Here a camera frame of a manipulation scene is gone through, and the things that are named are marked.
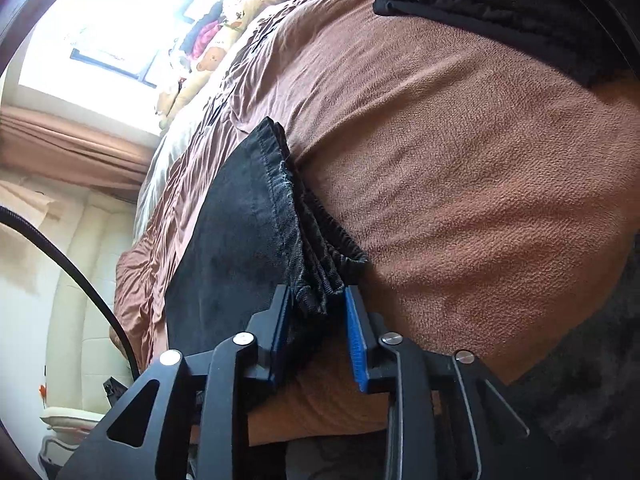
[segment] window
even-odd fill
[[[87,0],[71,34],[70,58],[111,70],[155,88],[166,63],[162,51],[194,22],[194,0]]]

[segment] blue gripper pad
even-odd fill
[[[345,290],[347,308],[347,339],[351,355],[353,379],[358,383],[360,391],[370,393],[370,367],[372,353],[378,342],[369,322],[369,316],[357,286],[348,286]]]

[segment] black pants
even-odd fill
[[[164,301],[170,348],[213,350],[270,307],[276,285],[294,293],[287,354],[304,360],[334,317],[366,254],[302,181],[284,130],[265,118],[211,183]]]

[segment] metal bolt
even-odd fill
[[[456,361],[461,362],[463,365],[469,365],[476,360],[476,356],[469,350],[461,350],[456,352]]]
[[[254,335],[249,332],[239,332],[234,336],[234,343],[238,346],[247,346],[254,342]]]
[[[177,350],[167,350],[160,354],[160,362],[164,366],[173,366],[180,361],[182,355]]]
[[[387,332],[380,340],[388,345],[399,345],[402,342],[402,336],[398,332]]]

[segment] brown blanket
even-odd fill
[[[640,212],[635,82],[589,92],[506,46],[371,0],[293,0],[226,79],[219,118],[171,170],[117,268],[115,311],[142,365],[166,349],[163,295],[206,190],[264,116],[373,265],[370,311],[424,348],[479,354],[505,381],[613,288]],[[382,428],[344,334],[250,417],[252,443]]]

